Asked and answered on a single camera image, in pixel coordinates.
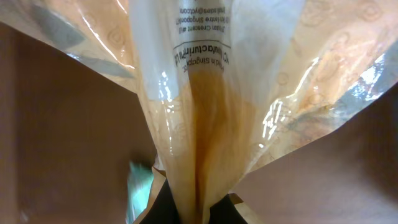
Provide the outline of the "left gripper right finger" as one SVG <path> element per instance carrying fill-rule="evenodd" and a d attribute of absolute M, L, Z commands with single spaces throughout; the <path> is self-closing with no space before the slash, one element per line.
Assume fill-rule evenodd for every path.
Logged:
<path fill-rule="evenodd" d="M 230 199 L 225 195 L 219 202 L 210 208 L 209 224 L 248 224 L 240 215 Z"/>

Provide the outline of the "tan grain pouch bag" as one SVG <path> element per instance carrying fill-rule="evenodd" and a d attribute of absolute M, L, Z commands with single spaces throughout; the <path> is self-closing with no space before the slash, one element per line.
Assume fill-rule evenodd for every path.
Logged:
<path fill-rule="evenodd" d="M 138 95 L 182 223 L 396 78 L 396 0 L 2 1 L 1 21 Z"/>

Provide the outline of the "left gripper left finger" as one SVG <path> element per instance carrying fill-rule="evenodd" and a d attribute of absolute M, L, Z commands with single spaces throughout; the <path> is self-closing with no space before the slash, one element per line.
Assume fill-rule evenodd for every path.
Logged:
<path fill-rule="evenodd" d="M 140 224 L 180 224 L 180 217 L 167 180 Z"/>

